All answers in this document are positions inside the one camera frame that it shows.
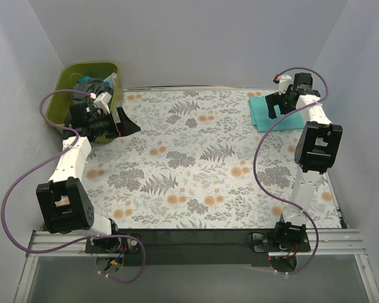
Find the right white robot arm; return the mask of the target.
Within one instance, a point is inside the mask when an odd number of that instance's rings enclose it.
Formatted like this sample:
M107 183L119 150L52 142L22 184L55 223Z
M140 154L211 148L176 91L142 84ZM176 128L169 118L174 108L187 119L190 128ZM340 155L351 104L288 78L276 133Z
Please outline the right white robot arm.
M274 83L279 91L265 97L268 116L277 117L277 106L282 115L297 110L304 121L304 128L294 152L297 165L296 180L290 202L299 205L287 206L280 220L275 224L273 242L281 250L295 250L307 242L307 211L313 200L315 186L322 175L335 163L343 133L342 126L334 124L326 115L320 102L320 93L313 88L310 73L277 75Z

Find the teal t shirt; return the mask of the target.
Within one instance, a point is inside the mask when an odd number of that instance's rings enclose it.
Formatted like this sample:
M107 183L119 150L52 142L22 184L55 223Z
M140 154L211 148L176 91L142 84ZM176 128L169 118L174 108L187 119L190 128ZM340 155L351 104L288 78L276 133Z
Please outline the teal t shirt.
M265 133L282 117L279 107L276 105L274 109L277 117L275 119L269 118L265 97L250 97L248 103L252 125L256 126L259 133ZM300 130L304 128L304 125L305 122L301 114L297 112L278 123L278 125L273 128L273 131Z

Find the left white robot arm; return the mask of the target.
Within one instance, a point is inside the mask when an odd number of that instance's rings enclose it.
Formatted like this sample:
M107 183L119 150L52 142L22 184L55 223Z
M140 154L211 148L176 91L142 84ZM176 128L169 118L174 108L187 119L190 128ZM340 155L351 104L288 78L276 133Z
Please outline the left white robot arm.
M116 233L117 225L110 218L95 215L81 179L92 144L98 137L113 140L141 129L122 107L111 112L107 107L90 110L86 105L72 104L69 113L67 129L63 131L64 153L49 180L36 189L44 223L52 234L101 235L100 245L113 253L122 244L121 236Z

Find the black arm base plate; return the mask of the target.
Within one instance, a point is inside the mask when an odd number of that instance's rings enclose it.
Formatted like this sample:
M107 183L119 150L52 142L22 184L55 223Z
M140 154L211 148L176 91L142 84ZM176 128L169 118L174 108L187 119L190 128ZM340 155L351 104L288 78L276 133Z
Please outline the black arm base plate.
M285 248L308 253L307 237L301 243L285 242L273 229L122 229L122 235L140 240L147 265L251 264L269 266L270 253Z

